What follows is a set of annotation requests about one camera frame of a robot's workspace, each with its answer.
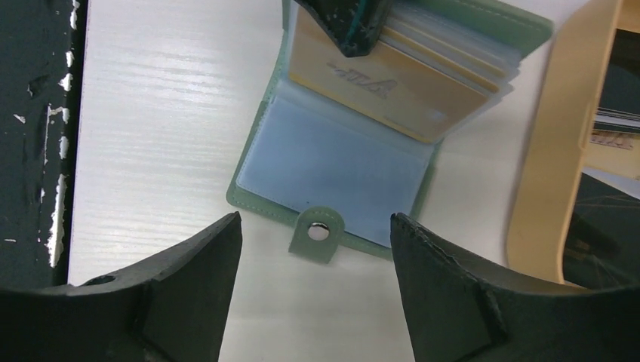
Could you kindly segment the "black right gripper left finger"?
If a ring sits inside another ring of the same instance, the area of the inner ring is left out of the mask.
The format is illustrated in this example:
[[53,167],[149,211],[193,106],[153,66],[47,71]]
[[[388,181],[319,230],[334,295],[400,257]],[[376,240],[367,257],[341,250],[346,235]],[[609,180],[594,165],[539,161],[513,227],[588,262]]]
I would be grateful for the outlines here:
[[242,219],[73,286],[1,291],[3,361],[216,361]]

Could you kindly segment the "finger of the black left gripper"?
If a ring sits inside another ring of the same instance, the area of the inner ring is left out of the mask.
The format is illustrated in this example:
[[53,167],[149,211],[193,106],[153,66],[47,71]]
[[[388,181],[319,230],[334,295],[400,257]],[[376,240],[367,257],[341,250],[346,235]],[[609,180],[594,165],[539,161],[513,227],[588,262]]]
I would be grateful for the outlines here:
[[340,53],[363,57],[374,49],[392,0],[299,0]]

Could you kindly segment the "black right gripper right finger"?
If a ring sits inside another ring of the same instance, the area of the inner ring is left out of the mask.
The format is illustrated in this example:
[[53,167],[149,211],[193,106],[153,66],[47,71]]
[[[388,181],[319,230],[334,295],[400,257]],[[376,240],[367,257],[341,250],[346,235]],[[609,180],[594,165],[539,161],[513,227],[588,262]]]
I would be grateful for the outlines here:
[[417,361],[637,361],[639,288],[523,275],[403,213],[390,241]]

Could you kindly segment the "green leather card holder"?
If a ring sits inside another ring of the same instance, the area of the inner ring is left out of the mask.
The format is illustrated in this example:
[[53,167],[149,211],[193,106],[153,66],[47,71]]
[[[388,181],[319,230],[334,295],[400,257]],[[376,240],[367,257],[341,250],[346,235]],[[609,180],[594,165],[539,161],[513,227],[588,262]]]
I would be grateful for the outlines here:
[[491,95],[425,143],[290,80],[297,2],[282,4],[277,63],[227,201],[291,226],[289,250],[299,256],[327,263],[344,246],[387,259],[389,218],[420,214],[441,141],[512,91],[521,61],[552,37],[553,22],[502,1],[393,1],[377,43]]

